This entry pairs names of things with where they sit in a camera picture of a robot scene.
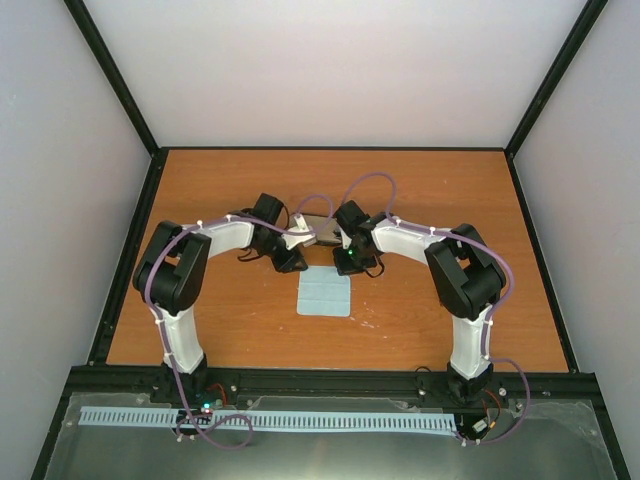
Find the light blue cleaning cloth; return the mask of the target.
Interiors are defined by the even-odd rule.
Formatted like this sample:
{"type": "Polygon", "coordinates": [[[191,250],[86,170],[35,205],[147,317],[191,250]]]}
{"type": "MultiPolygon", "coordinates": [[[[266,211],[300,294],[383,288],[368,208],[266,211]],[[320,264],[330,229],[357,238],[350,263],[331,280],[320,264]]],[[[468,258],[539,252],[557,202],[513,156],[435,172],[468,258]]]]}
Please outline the light blue cleaning cloth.
{"type": "Polygon", "coordinates": [[[310,266],[299,274],[296,312],[346,318],[351,313],[351,279],[335,267],[310,266]]]}

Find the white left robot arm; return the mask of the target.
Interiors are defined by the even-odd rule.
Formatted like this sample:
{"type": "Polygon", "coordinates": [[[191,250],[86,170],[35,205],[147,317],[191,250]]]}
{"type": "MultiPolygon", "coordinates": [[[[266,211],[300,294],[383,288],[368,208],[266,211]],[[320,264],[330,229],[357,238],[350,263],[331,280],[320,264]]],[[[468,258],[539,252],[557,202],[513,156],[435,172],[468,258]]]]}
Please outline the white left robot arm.
{"type": "Polygon", "coordinates": [[[208,390],[208,378],[200,372],[207,367],[206,355],[195,322],[208,261],[232,250],[249,250],[270,258],[279,273],[308,268],[300,247],[314,242],[315,232],[299,213],[291,227],[277,227],[283,209],[282,201],[263,193],[251,208],[191,225],[165,220],[153,231],[132,283],[154,316],[163,362],[177,372],[172,388],[184,401],[197,402],[208,390]]]}

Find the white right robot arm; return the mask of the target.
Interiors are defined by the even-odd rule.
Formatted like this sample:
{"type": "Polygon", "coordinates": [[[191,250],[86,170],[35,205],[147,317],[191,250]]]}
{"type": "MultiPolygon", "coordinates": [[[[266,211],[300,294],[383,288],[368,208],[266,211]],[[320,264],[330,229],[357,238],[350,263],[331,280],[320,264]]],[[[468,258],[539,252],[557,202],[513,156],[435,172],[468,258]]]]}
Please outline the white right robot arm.
{"type": "Polygon", "coordinates": [[[507,285],[505,269],[475,227],[437,229],[384,212],[370,216],[353,200],[341,205],[334,218],[342,240],[333,250],[339,275],[376,278],[385,271],[384,254],[429,268],[440,305],[452,315],[453,348],[446,370],[450,395],[460,404],[475,400],[493,373],[493,310],[507,285]]]}

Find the black checkered glasses case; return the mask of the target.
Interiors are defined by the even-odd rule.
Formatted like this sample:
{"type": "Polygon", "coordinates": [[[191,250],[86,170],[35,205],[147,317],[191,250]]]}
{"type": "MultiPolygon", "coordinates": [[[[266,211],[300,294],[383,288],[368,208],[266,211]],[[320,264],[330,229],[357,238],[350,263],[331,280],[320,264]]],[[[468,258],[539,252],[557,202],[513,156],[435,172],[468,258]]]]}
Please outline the black checkered glasses case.
{"type": "Polygon", "coordinates": [[[316,232],[316,244],[320,246],[338,246],[342,244],[340,227],[333,217],[316,213],[302,213],[306,224],[316,232]]]}

